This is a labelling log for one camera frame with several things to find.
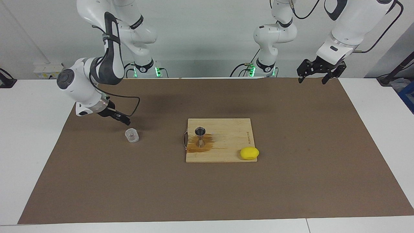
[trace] yellow lemon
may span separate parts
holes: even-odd
[[[259,150],[254,147],[246,147],[240,151],[240,156],[244,160],[254,160],[259,156]]]

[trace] plastic cup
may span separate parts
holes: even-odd
[[[125,131],[125,137],[127,137],[130,143],[136,143],[140,140],[138,132],[134,128],[127,129],[127,131]]]

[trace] brown table surface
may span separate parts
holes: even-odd
[[[72,111],[19,224],[414,215],[338,80],[124,80],[129,127]],[[129,113],[134,100],[113,97]],[[257,163],[185,163],[188,118],[251,118]]]

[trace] table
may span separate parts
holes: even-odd
[[[413,205],[414,157],[410,145],[414,133],[407,129],[414,129],[414,116],[391,88],[381,87],[376,80],[340,79],[340,82]],[[73,101],[60,92],[53,80],[21,80],[14,88],[2,90],[0,100],[0,148],[3,152],[0,156],[0,233],[193,232],[194,228],[199,232],[298,233],[414,230],[414,216],[14,226],[60,135]]]

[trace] wooden cutting board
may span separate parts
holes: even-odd
[[[203,127],[205,145],[197,146],[195,129]],[[244,160],[240,150],[255,147],[250,119],[188,119],[187,163],[254,163]]]

